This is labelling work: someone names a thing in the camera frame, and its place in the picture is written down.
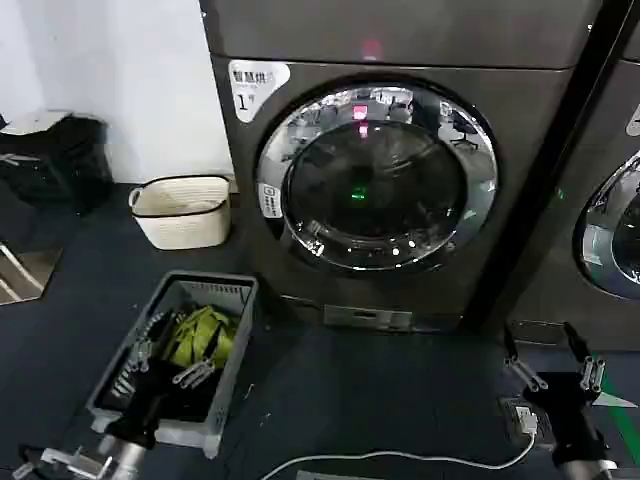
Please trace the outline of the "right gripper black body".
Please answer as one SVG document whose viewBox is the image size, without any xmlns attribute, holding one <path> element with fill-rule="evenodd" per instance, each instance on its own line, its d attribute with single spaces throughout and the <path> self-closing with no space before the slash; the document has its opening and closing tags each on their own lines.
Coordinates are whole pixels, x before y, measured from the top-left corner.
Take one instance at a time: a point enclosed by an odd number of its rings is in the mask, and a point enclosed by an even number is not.
<svg viewBox="0 0 640 480">
<path fill-rule="evenodd" d="M 593 426 L 587 409 L 596 399 L 591 390 L 580 386 L 577 372 L 542 372 L 547 388 L 533 391 L 526 387 L 524 398 L 542 409 L 555 438 L 555 453 L 605 453 L 603 435 Z"/>
</svg>

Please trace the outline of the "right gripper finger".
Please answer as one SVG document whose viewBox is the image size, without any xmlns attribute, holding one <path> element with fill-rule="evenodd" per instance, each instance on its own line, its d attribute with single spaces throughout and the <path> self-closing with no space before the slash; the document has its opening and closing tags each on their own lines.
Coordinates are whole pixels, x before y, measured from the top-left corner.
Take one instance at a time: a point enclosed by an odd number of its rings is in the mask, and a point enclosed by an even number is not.
<svg viewBox="0 0 640 480">
<path fill-rule="evenodd" d="M 578 374 L 579 388 L 591 396 L 598 396 L 602 393 L 606 361 L 592 355 L 587 341 L 578 333 L 572 324 L 564 322 L 563 329 L 570 350 L 581 366 Z"/>
<path fill-rule="evenodd" d="M 548 383 L 520 358 L 515 339 L 508 327 L 503 328 L 503 342 L 505 347 L 505 366 L 522 380 L 530 391 L 547 390 Z"/>
</svg>

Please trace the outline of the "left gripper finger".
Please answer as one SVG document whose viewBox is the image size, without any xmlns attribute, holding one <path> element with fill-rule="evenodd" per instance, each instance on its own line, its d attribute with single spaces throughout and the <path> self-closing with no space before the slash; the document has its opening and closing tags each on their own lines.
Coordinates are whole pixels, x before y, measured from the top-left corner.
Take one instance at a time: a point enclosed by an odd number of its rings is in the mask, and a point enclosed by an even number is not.
<svg viewBox="0 0 640 480">
<path fill-rule="evenodd" d="M 154 314 L 139 331 L 129 355 L 129 366 L 133 372 L 147 372 L 150 360 L 161 343 L 164 333 L 173 324 L 173 312 Z"/>
<path fill-rule="evenodd" d="M 225 329 L 217 327 L 211 334 L 200 357 L 172 378 L 172 384 L 182 389 L 195 389 L 213 373 L 225 366 Z"/>
</svg>

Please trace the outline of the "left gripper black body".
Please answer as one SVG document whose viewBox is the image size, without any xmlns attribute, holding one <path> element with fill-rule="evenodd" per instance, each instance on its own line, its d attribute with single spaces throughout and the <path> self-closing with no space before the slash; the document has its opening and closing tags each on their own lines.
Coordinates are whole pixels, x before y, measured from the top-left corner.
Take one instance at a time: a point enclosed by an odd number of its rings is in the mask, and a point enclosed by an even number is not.
<svg viewBox="0 0 640 480">
<path fill-rule="evenodd" d="M 180 368 L 171 362 L 152 359 L 149 370 L 135 377 L 135 391 L 122 415 L 106 427 L 106 434 L 133 444 L 155 444 L 162 404 L 177 392 L 173 378 Z"/>
</svg>

